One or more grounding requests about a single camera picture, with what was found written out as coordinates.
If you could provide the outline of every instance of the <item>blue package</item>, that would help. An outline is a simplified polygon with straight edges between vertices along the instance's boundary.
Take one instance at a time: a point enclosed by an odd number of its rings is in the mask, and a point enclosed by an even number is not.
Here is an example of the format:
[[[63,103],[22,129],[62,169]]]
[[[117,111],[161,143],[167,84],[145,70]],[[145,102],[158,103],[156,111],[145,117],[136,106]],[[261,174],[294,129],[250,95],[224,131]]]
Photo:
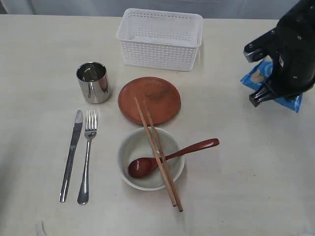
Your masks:
[[[269,58],[264,58],[257,66],[255,66],[250,73],[245,75],[241,79],[241,83],[247,87],[257,90],[271,75],[272,72],[272,61]],[[302,102],[302,94],[297,96],[295,99],[287,101],[284,98],[276,98],[275,102],[299,112],[300,104]]]

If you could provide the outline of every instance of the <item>wooden spoon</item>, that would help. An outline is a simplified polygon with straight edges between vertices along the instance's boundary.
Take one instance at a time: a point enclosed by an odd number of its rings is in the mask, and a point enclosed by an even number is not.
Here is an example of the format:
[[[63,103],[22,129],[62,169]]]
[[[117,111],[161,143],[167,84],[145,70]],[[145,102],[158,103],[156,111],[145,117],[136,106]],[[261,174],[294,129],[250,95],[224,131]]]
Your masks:
[[[179,150],[171,155],[168,155],[165,157],[165,159],[169,160],[174,157],[181,156],[190,152],[215,147],[219,144],[220,144],[220,141],[218,139],[208,139],[208,140],[193,144],[182,150]],[[141,157],[141,158],[135,159],[129,164],[128,172],[134,178],[142,178],[149,175],[157,166],[158,164],[155,158]]]

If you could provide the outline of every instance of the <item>white bowl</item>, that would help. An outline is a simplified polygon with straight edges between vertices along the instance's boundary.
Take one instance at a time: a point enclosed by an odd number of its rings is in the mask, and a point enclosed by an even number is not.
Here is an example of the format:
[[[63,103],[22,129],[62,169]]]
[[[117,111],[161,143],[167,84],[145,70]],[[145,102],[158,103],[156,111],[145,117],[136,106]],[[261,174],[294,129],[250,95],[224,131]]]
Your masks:
[[[180,146],[175,139],[165,130],[156,128],[165,156],[180,150]],[[158,167],[144,178],[133,178],[128,173],[129,164],[140,157],[154,157],[148,137],[144,128],[134,130],[121,144],[118,152],[118,166],[121,177],[130,186],[144,190],[155,191],[165,188],[164,181]],[[167,161],[174,181],[181,174],[185,158],[183,156],[172,158]]]

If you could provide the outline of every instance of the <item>fork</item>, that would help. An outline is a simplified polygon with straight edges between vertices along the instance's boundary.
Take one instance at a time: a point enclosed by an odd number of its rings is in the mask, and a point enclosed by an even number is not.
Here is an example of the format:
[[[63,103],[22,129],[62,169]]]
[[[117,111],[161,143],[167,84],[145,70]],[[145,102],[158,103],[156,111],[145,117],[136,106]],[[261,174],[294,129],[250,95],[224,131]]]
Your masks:
[[[84,136],[88,139],[87,151],[85,154],[84,170],[82,175],[82,182],[80,186],[78,204],[86,204],[89,201],[89,162],[92,139],[96,136],[97,131],[97,115],[95,110],[87,111],[85,120],[85,132]]]

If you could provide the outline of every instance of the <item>spoon handle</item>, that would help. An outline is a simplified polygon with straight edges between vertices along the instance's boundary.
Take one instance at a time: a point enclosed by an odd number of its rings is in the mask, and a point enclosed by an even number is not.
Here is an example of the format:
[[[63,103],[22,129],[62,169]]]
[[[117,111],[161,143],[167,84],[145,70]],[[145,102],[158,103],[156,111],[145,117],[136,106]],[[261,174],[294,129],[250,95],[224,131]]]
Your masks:
[[[177,156],[181,156],[190,152],[194,152],[194,151],[199,151],[199,150],[203,150],[206,148],[211,148],[211,147],[215,147],[217,145],[220,144],[220,141],[218,139],[208,139],[196,144],[193,144],[191,146],[188,146],[182,150],[179,150],[171,155],[168,155],[165,157],[166,160],[169,160],[171,158],[177,157]]]

